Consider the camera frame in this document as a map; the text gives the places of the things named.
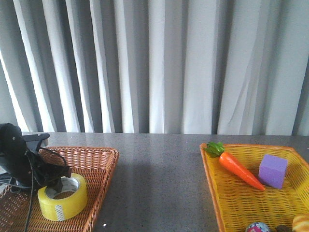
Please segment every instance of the yellow wicker basket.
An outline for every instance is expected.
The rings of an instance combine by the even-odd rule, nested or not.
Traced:
[[[309,212],[309,165],[291,147],[270,145],[226,144],[255,176],[264,154],[288,160],[282,189],[266,186],[255,189],[223,168],[218,158],[211,158],[200,145],[205,172],[211,191],[219,231],[243,232],[252,222],[264,222],[272,231],[278,225],[292,228],[294,216]]]
[[[65,221],[49,221],[41,214],[39,200],[35,195],[29,232],[90,232],[97,220],[106,192],[118,161],[116,149],[106,147],[61,146],[49,149],[63,156],[73,173],[82,175],[87,184],[88,203],[86,207],[73,218]],[[57,156],[43,151],[46,161],[55,163]],[[11,193],[7,187],[0,194],[0,232],[21,232],[24,230],[29,193]]]

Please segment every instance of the white curtain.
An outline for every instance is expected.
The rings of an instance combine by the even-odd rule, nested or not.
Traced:
[[[309,135],[308,0],[0,1],[0,123]]]

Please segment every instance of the gray countertop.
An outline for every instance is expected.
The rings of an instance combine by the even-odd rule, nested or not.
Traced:
[[[309,162],[309,136],[51,133],[49,145],[116,148],[119,161],[95,232],[216,232],[199,145],[293,147]]]

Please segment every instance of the purple cube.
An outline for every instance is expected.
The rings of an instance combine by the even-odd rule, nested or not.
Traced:
[[[264,155],[259,169],[259,179],[265,184],[277,189],[281,189],[285,177],[288,160],[272,156]]]

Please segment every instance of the tape roll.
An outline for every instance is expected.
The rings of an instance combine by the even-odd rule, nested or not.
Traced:
[[[41,188],[38,198],[43,216],[52,221],[64,221],[79,214],[87,205],[87,187],[85,179],[76,173],[71,178],[62,177],[62,191],[52,188]],[[67,198],[54,199],[63,192],[74,192]]]

